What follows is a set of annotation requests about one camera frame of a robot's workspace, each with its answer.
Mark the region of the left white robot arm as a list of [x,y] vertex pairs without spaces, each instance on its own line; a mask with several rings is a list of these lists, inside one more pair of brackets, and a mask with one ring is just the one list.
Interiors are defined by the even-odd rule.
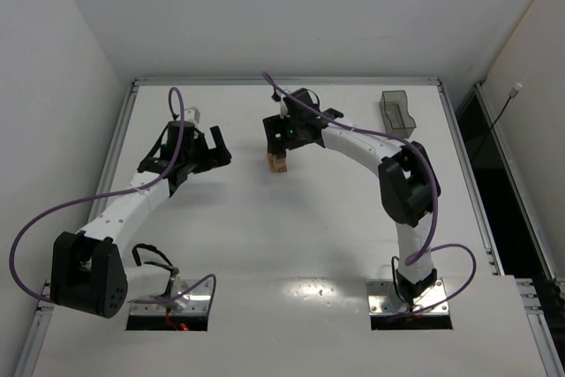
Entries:
[[196,124],[168,122],[128,188],[93,221],[56,239],[50,278],[55,305],[109,319],[126,302],[171,307],[183,296],[178,269],[168,259],[127,268],[123,257],[140,226],[189,175],[230,164],[220,127],[210,132],[213,147]]

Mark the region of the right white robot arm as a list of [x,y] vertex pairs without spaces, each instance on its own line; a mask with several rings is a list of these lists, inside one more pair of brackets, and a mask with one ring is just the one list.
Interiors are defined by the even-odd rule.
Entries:
[[263,120],[271,171],[283,173],[290,150],[315,144],[347,156],[377,177],[381,205],[397,231],[396,295],[414,305],[437,280],[429,247],[441,189],[424,147],[357,131],[352,124],[341,123],[342,112],[320,110],[317,95],[306,88],[288,95],[274,91],[271,98],[280,109]]

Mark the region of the metal base plate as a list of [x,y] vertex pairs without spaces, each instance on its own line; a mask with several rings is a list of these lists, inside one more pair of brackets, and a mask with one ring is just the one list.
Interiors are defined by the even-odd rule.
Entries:
[[208,278],[196,286],[192,291],[186,292],[181,298],[169,305],[157,304],[131,304],[129,315],[134,317],[159,316],[164,317],[169,313],[172,317],[196,317],[207,315],[215,288],[214,279]]
[[409,312],[425,317],[449,316],[442,279],[415,298],[414,305],[409,305],[396,295],[392,280],[367,280],[366,290],[371,317],[384,318]]

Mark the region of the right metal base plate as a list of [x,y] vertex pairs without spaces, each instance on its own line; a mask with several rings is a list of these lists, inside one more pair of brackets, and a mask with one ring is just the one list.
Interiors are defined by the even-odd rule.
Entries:
[[409,312],[425,317],[449,316],[442,279],[415,298],[414,305],[409,305],[396,295],[392,280],[367,280],[366,290],[371,317],[384,318]]

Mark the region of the long light wood block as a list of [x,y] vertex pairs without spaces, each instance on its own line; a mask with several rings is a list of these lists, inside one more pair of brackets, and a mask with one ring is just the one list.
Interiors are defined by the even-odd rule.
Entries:
[[267,162],[270,171],[273,173],[284,173],[288,170],[285,157],[278,157],[277,155],[268,153]]

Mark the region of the smoky transparent plastic bin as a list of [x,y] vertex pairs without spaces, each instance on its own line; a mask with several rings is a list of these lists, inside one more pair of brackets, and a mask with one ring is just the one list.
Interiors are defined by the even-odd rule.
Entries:
[[417,124],[408,109],[407,93],[404,90],[383,91],[379,107],[386,134],[409,139]]

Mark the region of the aluminium table frame rail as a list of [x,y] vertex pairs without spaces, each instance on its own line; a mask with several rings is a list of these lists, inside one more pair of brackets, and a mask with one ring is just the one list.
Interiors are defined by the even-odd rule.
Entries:
[[[287,77],[276,78],[280,86],[302,85],[370,85],[370,86],[440,86],[441,81],[432,77]],[[136,79],[135,87],[143,86],[254,86],[267,82],[262,78],[189,78],[154,77]]]

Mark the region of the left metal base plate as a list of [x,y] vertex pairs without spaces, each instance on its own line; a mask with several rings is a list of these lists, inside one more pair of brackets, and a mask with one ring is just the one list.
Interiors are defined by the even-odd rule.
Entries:
[[186,292],[181,298],[169,305],[157,304],[131,304],[129,315],[134,317],[159,316],[164,317],[169,313],[172,317],[196,317],[207,315],[215,288],[214,279],[208,278],[196,286],[192,291]]

